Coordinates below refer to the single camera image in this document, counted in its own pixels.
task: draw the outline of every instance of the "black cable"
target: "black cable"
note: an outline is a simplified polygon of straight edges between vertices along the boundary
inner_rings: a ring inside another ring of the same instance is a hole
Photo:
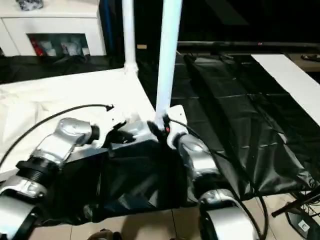
[[[105,105],[105,104],[86,104],[86,105],[80,105],[80,106],[75,106],[75,107],[71,107],[68,108],[66,110],[60,111],[54,115],[51,115],[39,122],[37,122],[34,126],[32,126],[31,128],[29,128],[24,134],[22,134],[20,137],[18,137],[17,140],[15,140],[15,142],[9,147],[9,149],[5,152],[5,154],[3,155],[1,161],[0,161],[0,169],[1,166],[4,164],[6,158],[8,157],[8,155],[11,153],[11,151],[16,147],[16,145],[22,140],[24,139],[28,134],[30,134],[33,130],[35,130],[37,127],[39,127],[40,125],[50,121],[51,119],[54,119],[55,117],[58,117],[62,114],[77,110],[77,109],[83,109],[83,108],[90,108],[90,107],[103,107],[106,108],[106,111],[109,111],[113,108],[113,106],[109,106],[109,105]]]
[[[177,121],[177,120],[174,120],[174,119],[171,119],[169,118],[169,116],[166,116],[165,118],[169,119],[170,121],[174,122],[174,123],[177,123],[177,124],[180,124],[181,126],[184,126],[185,128],[188,129],[188,131],[194,135],[196,138],[199,138],[206,146],[207,148],[209,149],[210,153],[212,155],[218,155],[220,156],[221,158],[224,158],[226,160],[228,160],[229,162],[234,162],[234,161],[231,161],[230,158],[228,158],[227,156],[215,151],[215,150],[212,150],[209,148],[209,145],[205,143],[205,141],[200,137],[200,135],[195,131],[193,130],[191,127],[187,126],[186,124],[180,122],[180,121]],[[248,173],[243,169],[243,166],[241,165],[242,167],[242,170],[243,172],[245,173],[246,177],[247,177],[247,180],[249,182],[249,184],[253,187],[254,191],[255,191],[255,194],[257,195],[257,197],[259,198],[259,201],[261,202],[261,205],[262,205],[262,210],[263,210],[263,215],[264,215],[264,227],[263,227],[263,233],[261,234],[261,231],[260,231],[260,228],[257,224],[257,221],[255,220],[255,218],[252,216],[251,212],[248,210],[248,208],[245,206],[245,204],[239,199],[239,203],[241,205],[241,207],[244,209],[245,213],[248,215],[248,217],[250,218],[252,224],[254,225],[257,233],[258,233],[258,236],[259,236],[259,239],[260,240],[265,240],[267,238],[267,234],[268,234],[268,229],[269,229],[269,214],[268,214],[268,209],[267,209],[267,206],[266,206],[266,202],[264,201],[261,193],[259,192],[257,186],[253,183],[253,181],[251,180],[251,178],[249,177]]]

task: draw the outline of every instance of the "white pole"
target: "white pole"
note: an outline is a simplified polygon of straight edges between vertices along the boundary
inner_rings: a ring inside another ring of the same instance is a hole
[[[170,107],[183,0],[164,0],[155,122],[163,129],[162,117]]]
[[[126,71],[137,71],[134,0],[122,0],[124,68]]]

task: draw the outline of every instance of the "black tarp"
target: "black tarp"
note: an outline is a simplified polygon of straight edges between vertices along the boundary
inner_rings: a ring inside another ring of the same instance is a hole
[[[116,66],[111,63],[105,57],[54,63],[2,58],[0,82],[107,70]],[[155,105],[158,66],[145,61],[138,65],[140,82]],[[178,55],[171,104],[183,105],[188,125],[212,150],[231,159],[215,156],[241,199],[254,197],[248,176],[263,195],[317,185],[319,126],[251,56],[195,60]],[[68,163],[44,203],[45,225],[79,225],[189,206],[185,169],[177,154],[164,144],[143,149],[143,154],[100,154]]]

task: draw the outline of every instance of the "white fabric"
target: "white fabric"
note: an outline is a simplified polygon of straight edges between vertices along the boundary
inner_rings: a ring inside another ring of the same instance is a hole
[[[122,69],[0,85],[0,158],[35,123],[65,109],[86,104],[114,105],[116,111],[107,113],[103,107],[90,107],[52,119],[16,146],[2,165],[0,177],[14,169],[18,161],[27,160],[62,118],[72,117],[97,124],[104,129],[104,134],[112,124],[110,115],[116,120],[130,122],[154,119],[154,110],[137,76],[125,74]]]

